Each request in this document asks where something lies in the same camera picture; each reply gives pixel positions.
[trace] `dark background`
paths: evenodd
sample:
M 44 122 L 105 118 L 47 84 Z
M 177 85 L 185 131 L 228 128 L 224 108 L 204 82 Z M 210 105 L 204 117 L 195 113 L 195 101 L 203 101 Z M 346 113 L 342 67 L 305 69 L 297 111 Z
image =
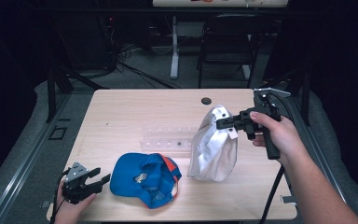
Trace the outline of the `dark background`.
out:
M 135 2 L 134 7 L 150 6 L 150 1 Z M 25 3 L 47 6 L 54 1 Z M 121 6 L 131 3 L 123 1 Z M 92 6 L 90 1 L 79 4 Z M 115 54 L 103 32 L 98 32 L 98 18 L 84 22 L 84 16 L 69 21 L 33 13 L 25 16 L 19 6 L 23 7 L 24 2 L 0 1 L 0 166 L 32 115 L 34 87 L 47 79 L 53 62 L 77 69 L 106 69 Z M 289 10 L 329 12 L 330 16 L 314 21 L 284 20 L 265 78 L 282 76 L 297 67 L 307 68 L 311 90 L 321 98 L 335 128 L 342 160 L 358 183 L 358 3 L 297 0 L 290 2 Z M 121 29 L 118 40 L 148 47 L 149 20 L 116 19 Z M 89 36 L 74 35 L 76 29 L 89 30 Z M 100 56 L 87 58 L 93 50 Z

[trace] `gray carpet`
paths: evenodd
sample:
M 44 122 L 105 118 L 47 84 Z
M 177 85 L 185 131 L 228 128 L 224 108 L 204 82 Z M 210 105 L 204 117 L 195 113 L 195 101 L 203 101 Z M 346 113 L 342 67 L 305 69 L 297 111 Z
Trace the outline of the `gray carpet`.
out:
M 181 88 L 197 88 L 197 49 L 181 47 L 180 50 L 179 78 L 176 80 L 170 79 L 171 52 L 157 54 L 154 51 L 146 52 L 137 49 L 127 54 L 128 58 L 124 60 L 124 63 L 146 72 L 148 75 L 174 83 Z M 252 87 L 261 84 L 268 57 L 267 50 L 260 55 Z M 241 71 L 237 71 L 236 67 L 210 69 L 209 71 L 215 71 L 216 74 L 229 74 L 232 77 L 241 76 Z M 82 74 L 91 77 L 94 73 L 96 72 L 89 71 Z M 94 78 L 93 81 L 111 89 L 163 88 L 159 84 L 147 83 L 122 66 L 118 66 L 112 74 Z M 72 80 L 72 83 L 75 87 L 72 94 L 63 95 L 57 91 L 58 114 L 49 124 L 45 123 L 48 117 L 47 84 L 42 83 L 35 89 L 38 94 L 38 102 L 34 113 L 0 169 L 0 223 L 47 223 L 46 213 L 48 209 L 45 205 L 47 202 L 51 202 L 56 180 L 66 164 L 92 96 L 92 90 L 89 87 L 77 80 Z M 222 84 L 206 81 L 205 84 L 210 87 L 244 88 L 244 83 L 241 82 Z M 310 123 L 310 130 L 323 149 L 323 154 L 342 190 L 342 194 L 350 207 L 358 214 L 358 186 L 351 180 L 340 160 L 339 145 L 334 130 L 323 111 L 322 104 L 314 94 L 310 97 Z M 61 140 L 49 140 L 51 137 L 61 137 L 60 130 L 66 130 Z M 306 134 L 300 134 L 305 139 L 305 144 L 310 144 L 306 140 Z M 317 161 L 317 155 L 313 152 L 310 152 L 310 154 Z M 23 181 L 12 185 L 12 179 L 17 175 L 21 175 Z M 7 193 L 10 195 L 9 199 L 3 197 Z M 299 216 L 295 220 L 271 220 L 267 223 L 302 223 L 302 220 Z

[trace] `chair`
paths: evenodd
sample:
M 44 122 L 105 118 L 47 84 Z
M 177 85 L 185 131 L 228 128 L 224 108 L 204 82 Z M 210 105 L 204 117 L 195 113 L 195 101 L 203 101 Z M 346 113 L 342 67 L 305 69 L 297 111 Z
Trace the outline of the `chair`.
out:
M 269 19 L 260 15 L 219 14 L 208 19 L 202 30 L 197 65 L 200 71 L 199 88 L 204 63 L 237 64 L 240 68 L 249 65 L 249 88 L 258 49 L 268 27 Z

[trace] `finger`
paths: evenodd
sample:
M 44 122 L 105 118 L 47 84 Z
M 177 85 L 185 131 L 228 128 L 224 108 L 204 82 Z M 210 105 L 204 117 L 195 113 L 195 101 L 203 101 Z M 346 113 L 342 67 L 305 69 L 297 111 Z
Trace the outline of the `finger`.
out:
M 289 118 L 287 118 L 286 116 L 281 116 L 281 122 L 286 124 L 286 123 L 293 123 Z
M 258 142 L 258 141 L 254 141 L 253 142 L 253 145 L 255 146 L 255 147 L 266 147 L 266 143 L 264 142 L 264 141 L 260 141 L 260 142 Z
M 263 141 L 264 142 L 264 135 L 263 134 L 256 134 L 255 135 L 255 139 L 253 139 L 252 141 Z
M 57 192 L 57 201 L 62 201 L 62 188 L 63 188 L 63 180 L 60 182 L 60 185 L 58 186 L 58 192 Z
M 263 113 L 252 111 L 250 116 L 254 122 L 263 125 L 264 127 L 268 128 L 271 132 L 273 132 L 279 125 L 278 121 L 270 118 L 268 115 L 265 115 Z
M 83 211 L 86 209 L 92 202 L 94 202 L 95 198 L 97 197 L 97 194 L 93 193 L 89 197 L 87 197 L 85 200 L 81 201 L 78 206 Z

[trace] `white plastic bag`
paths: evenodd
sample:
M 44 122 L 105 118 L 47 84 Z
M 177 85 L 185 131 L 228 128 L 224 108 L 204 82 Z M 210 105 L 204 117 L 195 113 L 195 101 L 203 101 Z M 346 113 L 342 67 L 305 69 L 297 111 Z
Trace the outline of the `white plastic bag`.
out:
M 188 177 L 198 180 L 225 180 L 237 162 L 238 134 L 232 129 L 216 129 L 218 119 L 232 115 L 222 106 L 212 108 L 191 142 Z

